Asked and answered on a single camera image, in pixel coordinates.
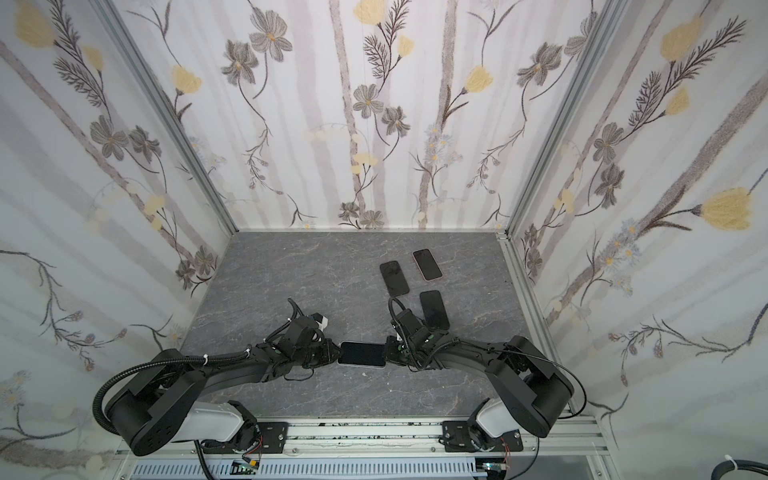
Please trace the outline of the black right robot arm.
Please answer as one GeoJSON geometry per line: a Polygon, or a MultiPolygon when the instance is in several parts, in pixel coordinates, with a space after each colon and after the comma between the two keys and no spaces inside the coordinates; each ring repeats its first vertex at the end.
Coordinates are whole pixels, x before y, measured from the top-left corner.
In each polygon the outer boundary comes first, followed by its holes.
{"type": "Polygon", "coordinates": [[[388,338],[387,362],[412,372],[456,369],[486,377],[517,425],[538,438],[586,409],[583,383],[526,337],[479,342],[430,330],[397,298],[388,300],[388,311],[396,334],[388,338]]]}

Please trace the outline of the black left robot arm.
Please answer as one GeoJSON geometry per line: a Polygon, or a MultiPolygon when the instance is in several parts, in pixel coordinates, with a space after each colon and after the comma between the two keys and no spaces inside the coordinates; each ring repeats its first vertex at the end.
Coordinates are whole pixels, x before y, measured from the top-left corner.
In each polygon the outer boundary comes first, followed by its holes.
{"type": "Polygon", "coordinates": [[[293,299],[288,302],[288,320],[260,343],[220,355],[166,349],[114,375],[93,398],[94,420],[120,436],[132,453],[146,456],[176,440],[201,396],[286,378],[298,367],[313,372],[335,363],[341,347],[325,335],[327,319],[307,316],[293,299]]]}

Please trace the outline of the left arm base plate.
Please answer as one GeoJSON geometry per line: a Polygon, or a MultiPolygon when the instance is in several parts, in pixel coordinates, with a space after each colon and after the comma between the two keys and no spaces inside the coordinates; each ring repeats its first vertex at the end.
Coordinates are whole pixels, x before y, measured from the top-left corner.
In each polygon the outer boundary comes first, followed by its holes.
{"type": "Polygon", "coordinates": [[[206,454],[281,454],[287,439],[288,422],[245,422],[230,440],[203,440],[206,454]]]}

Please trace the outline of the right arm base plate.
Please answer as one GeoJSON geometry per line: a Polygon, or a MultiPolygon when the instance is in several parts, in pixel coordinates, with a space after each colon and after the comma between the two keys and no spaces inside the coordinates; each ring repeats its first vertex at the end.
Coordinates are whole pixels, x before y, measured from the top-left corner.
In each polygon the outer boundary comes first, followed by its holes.
{"type": "Polygon", "coordinates": [[[441,427],[442,434],[438,442],[448,453],[516,453],[524,450],[519,430],[491,437],[468,420],[444,421],[441,427]]]}

